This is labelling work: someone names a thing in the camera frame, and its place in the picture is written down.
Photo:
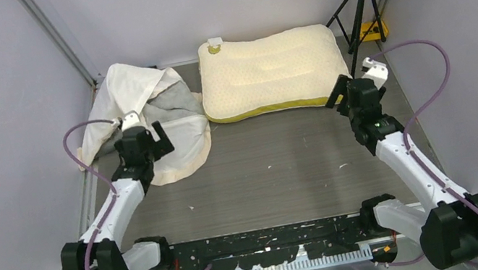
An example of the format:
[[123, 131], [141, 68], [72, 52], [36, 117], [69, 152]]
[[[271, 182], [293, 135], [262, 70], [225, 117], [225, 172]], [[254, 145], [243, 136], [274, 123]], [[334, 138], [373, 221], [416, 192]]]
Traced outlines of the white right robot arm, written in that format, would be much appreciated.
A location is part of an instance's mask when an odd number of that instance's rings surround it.
[[362, 203], [362, 229], [372, 237], [387, 229], [407, 236], [437, 269], [448, 269], [478, 258], [478, 193], [472, 194], [440, 171], [416, 146], [404, 126], [384, 114], [388, 68], [366, 58], [363, 75], [340, 74], [327, 108], [348, 117], [356, 141], [387, 164], [421, 204], [413, 208], [392, 195]]

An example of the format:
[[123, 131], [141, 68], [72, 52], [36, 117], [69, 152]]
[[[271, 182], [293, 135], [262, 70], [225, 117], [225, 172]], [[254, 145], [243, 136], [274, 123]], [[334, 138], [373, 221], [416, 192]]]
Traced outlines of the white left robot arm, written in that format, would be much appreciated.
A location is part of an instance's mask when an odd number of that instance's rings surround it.
[[111, 178], [108, 196], [94, 222], [77, 242], [61, 249], [62, 270], [172, 270], [174, 256], [165, 237], [143, 237], [125, 253], [120, 247], [132, 215], [153, 182], [155, 162], [174, 151], [160, 122], [150, 129], [131, 111], [111, 120], [121, 132], [114, 143], [119, 165]]

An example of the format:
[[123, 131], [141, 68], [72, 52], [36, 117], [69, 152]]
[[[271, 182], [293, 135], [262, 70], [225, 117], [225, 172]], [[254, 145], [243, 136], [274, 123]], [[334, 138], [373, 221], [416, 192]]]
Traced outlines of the grey pillowcase with cream frill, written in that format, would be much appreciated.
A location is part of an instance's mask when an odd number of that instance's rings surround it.
[[77, 157], [86, 165], [113, 152], [121, 138], [116, 122], [131, 120], [150, 128], [160, 122], [174, 151], [155, 162], [155, 186], [194, 174], [211, 149], [210, 125], [202, 97], [193, 93], [173, 68], [153, 69], [115, 63], [107, 71], [90, 111]]

